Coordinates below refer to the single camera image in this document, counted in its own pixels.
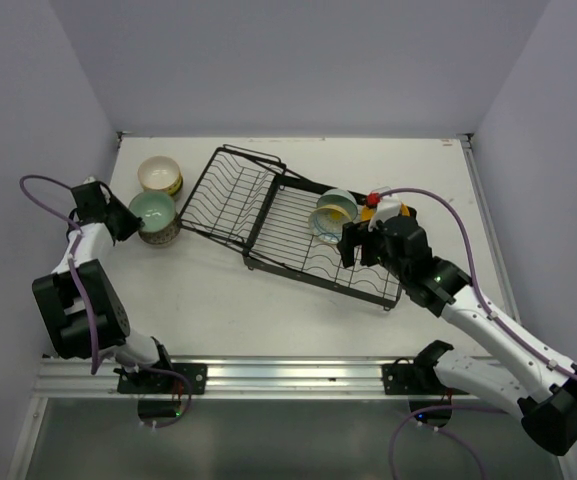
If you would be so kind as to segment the orange yellow bowl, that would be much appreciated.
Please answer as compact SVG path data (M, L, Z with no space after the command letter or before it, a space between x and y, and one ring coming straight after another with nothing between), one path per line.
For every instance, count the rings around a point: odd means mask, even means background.
M360 212L359 219L361 221L369 221L374 217L376 212L377 212L376 208L368 208L367 206L363 206L362 210ZM399 214L402 216L410 216L411 215L408 206L405 204L401 204Z

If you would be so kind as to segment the teal striped yellow bowl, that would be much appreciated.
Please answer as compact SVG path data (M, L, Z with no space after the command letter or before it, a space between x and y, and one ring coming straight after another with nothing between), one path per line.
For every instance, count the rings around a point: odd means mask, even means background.
M316 239L334 245L342 239L343 226L351 221L349 213L344 208L328 204L311 212L308 226Z

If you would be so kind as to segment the mint green bowl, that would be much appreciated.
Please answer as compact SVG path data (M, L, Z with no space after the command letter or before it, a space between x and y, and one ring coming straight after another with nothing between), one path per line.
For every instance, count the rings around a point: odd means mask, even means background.
M167 228L176 217L176 205L167 193L148 190L129 203L130 212L141 219L140 233L157 233Z

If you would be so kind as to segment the red patterned bowl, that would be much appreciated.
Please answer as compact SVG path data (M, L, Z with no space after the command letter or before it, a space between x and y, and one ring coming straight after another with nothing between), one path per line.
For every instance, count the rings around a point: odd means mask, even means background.
M177 224L170 224L162 230L156 232L146 232L140 230L138 232L139 238L147 245L153 247L164 247L175 241L180 233L180 228Z

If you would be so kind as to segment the white blue leaf bowl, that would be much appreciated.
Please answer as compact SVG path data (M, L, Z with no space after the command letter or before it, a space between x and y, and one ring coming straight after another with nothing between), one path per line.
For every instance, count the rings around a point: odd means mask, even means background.
M182 175L178 164L172 158L154 156L140 164L137 179L143 190L162 191L173 195L182 182Z

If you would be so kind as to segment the dark green rim bowl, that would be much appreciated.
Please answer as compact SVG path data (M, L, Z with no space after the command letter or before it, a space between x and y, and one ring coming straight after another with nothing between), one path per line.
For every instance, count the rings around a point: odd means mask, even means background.
M317 207L327 205L341 207L349 214L351 220L354 220L359 213L355 197L347 190L333 188L324 192L317 200Z

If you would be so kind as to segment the lime green bowl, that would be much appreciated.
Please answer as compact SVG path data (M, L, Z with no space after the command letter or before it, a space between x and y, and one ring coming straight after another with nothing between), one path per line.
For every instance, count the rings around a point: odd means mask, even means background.
M183 176L175 172L154 171L143 178L141 185L145 191L158 191L169 195L169 191L182 189Z

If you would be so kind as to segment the dark brown ribbed bowl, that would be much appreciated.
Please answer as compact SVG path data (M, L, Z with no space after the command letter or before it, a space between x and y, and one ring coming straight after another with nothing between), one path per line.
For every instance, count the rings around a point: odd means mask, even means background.
M168 194L174 201L178 201L181 198L182 189L179 188L175 191L169 191Z

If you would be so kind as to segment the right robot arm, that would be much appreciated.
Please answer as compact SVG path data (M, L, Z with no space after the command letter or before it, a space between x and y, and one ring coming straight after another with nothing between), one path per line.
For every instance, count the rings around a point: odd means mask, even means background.
M415 359L419 389L432 393L445 386L474 395L517 419L547 452L568 453L577 441L577 362L509 318L472 276L434 255L415 218L347 223L337 248L346 267L384 267L416 305L466 333L501 365L494 368L436 341Z

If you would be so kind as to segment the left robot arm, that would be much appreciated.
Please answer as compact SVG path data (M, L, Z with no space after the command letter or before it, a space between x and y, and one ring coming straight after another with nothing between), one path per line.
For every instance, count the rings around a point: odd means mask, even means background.
M68 215L30 193L29 180L43 180L69 191L75 208ZM142 226L103 182L91 179L70 187L43 175L19 180L24 195L35 205L68 224L67 247L51 273L32 283L39 312L52 346L63 359L91 362L97 374L106 359L119 367L124 393L161 393L171 389L176 369L161 342L134 330L106 274L101 259L117 243Z

